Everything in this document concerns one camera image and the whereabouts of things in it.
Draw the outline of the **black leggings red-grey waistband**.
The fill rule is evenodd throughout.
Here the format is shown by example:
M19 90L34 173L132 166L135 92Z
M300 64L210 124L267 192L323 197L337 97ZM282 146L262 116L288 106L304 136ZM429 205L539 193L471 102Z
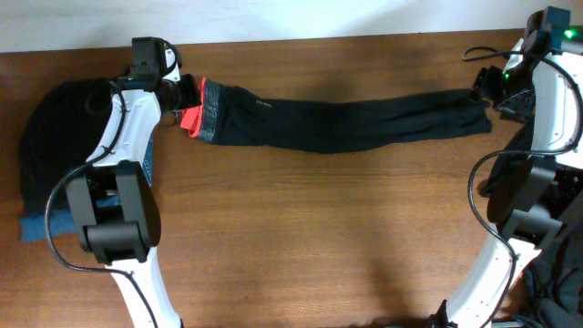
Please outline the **black leggings red-grey waistband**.
M347 103L261 98L208 78L199 104L181 111L192 138L222 146L271 146L321 154L489 133L488 103L465 89Z

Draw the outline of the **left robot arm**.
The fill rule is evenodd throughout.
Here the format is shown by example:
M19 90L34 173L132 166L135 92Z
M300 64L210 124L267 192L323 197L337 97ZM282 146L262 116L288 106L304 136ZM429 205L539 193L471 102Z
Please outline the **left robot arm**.
M65 190L83 251L115 280L136 327L180 327L159 268L161 218L146 174L156 126L196 98L179 51L158 37L131 42L128 74L111 83L111 112L86 164Z

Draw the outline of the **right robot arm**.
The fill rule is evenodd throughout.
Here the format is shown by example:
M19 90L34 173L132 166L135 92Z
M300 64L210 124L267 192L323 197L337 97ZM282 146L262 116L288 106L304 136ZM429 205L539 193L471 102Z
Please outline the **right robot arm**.
M479 71L475 99L492 101L501 117L531 125L526 150L482 157L519 156L521 164L491 189L485 244L465 282L426 327L489 327L517 276L553 241L582 221L582 32L567 9L548 6L527 20L509 51L482 47L484 59L502 56L504 68Z

